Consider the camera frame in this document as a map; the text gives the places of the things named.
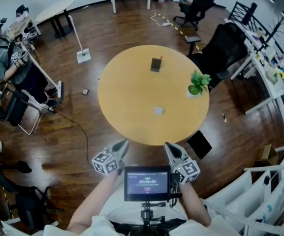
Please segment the potted plant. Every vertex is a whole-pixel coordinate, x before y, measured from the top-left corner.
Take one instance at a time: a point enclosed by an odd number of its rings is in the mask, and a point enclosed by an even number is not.
[[[198,71],[194,71],[194,73],[191,74],[192,85],[188,86],[187,97],[195,98],[197,96],[200,96],[203,90],[208,90],[206,86],[209,84],[210,81],[210,75],[201,74]]]

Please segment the black shoe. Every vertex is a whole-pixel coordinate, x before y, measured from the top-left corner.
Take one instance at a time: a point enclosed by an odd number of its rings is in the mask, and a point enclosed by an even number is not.
[[[62,102],[60,100],[48,100],[47,105],[50,108],[57,108],[62,105]]]
[[[54,95],[56,95],[57,93],[58,93],[57,88],[50,88],[50,89],[47,91],[47,95],[48,95],[50,98],[53,98]]]

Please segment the green plant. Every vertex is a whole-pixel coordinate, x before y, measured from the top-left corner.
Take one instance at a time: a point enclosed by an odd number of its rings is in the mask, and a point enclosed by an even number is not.
[[[189,92],[193,95],[202,94],[203,90],[207,91],[205,86],[208,85],[210,81],[210,75],[194,71],[194,73],[191,74],[192,85],[188,87]]]

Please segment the monitor screen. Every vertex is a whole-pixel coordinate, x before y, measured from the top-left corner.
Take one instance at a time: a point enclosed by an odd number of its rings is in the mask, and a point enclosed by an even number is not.
[[[167,193],[168,172],[128,173],[128,194],[162,194]]]

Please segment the cardboard box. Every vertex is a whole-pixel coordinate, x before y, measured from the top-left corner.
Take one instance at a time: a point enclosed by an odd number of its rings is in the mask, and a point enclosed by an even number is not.
[[[269,144],[259,150],[258,158],[255,162],[256,167],[265,167],[277,165],[279,161],[278,153],[274,147]]]

